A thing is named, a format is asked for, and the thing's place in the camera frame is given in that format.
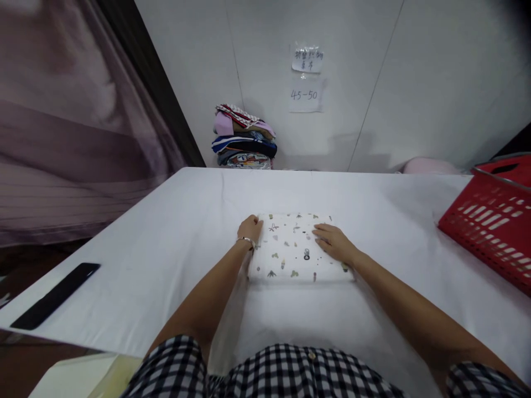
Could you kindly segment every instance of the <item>bracelet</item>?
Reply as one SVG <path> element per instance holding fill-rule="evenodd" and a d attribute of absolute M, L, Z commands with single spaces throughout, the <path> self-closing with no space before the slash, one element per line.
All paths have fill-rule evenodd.
<path fill-rule="evenodd" d="M 246 237 L 241 237 L 241 238 L 236 239 L 236 241 L 239 241 L 239 240 L 246 240 L 247 242 L 250 242 L 250 244 L 251 244 L 251 246 L 253 247 L 253 250 L 254 250 L 254 247 L 256 246 L 256 243 L 252 239 L 249 239 L 249 238 L 246 238 Z"/>

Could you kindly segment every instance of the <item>black and white checkered fabric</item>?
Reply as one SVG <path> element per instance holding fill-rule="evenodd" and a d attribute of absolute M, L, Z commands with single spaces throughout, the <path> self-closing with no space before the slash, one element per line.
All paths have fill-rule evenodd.
<path fill-rule="evenodd" d="M 523 397 L 505 375 L 472 362 L 455 365 L 449 397 Z M 276 344 L 238 365 L 224 378 L 208 376 L 198 343 L 171 338 L 153 350 L 122 397 L 360 396 L 403 397 L 355 357 L 339 350 Z"/>

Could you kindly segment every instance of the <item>white table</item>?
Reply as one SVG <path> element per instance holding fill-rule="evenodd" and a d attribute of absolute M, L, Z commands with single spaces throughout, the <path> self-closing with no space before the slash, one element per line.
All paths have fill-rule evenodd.
<path fill-rule="evenodd" d="M 531 301 L 436 229 L 469 177 L 187 168 L 0 310 L 9 325 L 82 262 L 102 264 L 28 334 L 142 357 L 232 245 L 251 213 L 331 214 L 356 245 L 531 381 Z M 338 347 L 413 396 L 437 395 L 427 368 L 363 282 L 251 286 L 236 349 Z"/>

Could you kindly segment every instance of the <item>floor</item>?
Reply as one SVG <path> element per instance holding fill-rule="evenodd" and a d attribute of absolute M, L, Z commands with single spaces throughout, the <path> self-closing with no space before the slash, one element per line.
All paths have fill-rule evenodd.
<path fill-rule="evenodd" d="M 86 240 L 50 246 L 0 249 L 0 307 L 85 244 Z M 98 351 L 0 330 L 0 391 L 26 398 L 56 362 Z"/>

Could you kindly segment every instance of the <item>stack of folded clothes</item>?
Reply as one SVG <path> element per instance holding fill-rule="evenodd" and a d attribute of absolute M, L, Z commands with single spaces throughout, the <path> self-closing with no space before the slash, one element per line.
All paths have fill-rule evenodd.
<path fill-rule="evenodd" d="M 216 107 L 212 142 L 220 166 L 272 169 L 277 154 L 275 132 L 269 124 L 234 105 Z"/>

